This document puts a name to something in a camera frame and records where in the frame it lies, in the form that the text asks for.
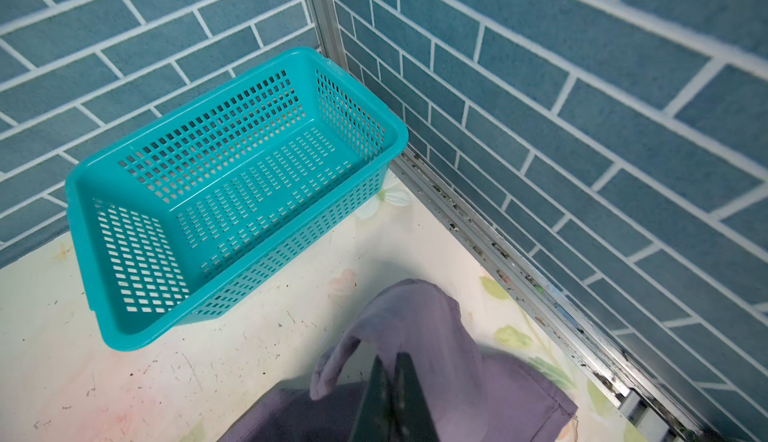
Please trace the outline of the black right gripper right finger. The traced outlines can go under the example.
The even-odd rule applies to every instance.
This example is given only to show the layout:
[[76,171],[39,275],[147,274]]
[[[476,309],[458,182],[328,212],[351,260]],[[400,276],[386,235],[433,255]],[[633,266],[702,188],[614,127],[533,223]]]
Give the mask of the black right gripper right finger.
[[411,356],[397,354],[391,389],[392,441],[439,440]]

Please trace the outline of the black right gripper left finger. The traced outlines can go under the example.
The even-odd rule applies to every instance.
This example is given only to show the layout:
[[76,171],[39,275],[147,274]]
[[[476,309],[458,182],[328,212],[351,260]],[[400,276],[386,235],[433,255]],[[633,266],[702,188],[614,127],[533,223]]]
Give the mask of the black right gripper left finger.
[[383,362],[376,357],[349,441],[387,442],[392,434],[392,384]]

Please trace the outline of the purple trousers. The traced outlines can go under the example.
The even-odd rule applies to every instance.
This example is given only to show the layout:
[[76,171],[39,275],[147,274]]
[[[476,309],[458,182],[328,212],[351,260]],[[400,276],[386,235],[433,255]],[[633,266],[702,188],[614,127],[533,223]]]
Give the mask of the purple trousers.
[[368,387],[342,384],[342,370],[370,345],[390,379],[407,354],[442,441],[554,441],[577,405],[515,356],[483,352],[461,322],[459,303],[438,286],[402,280],[380,292],[323,353],[308,389],[280,383],[222,435],[224,441],[347,441]]

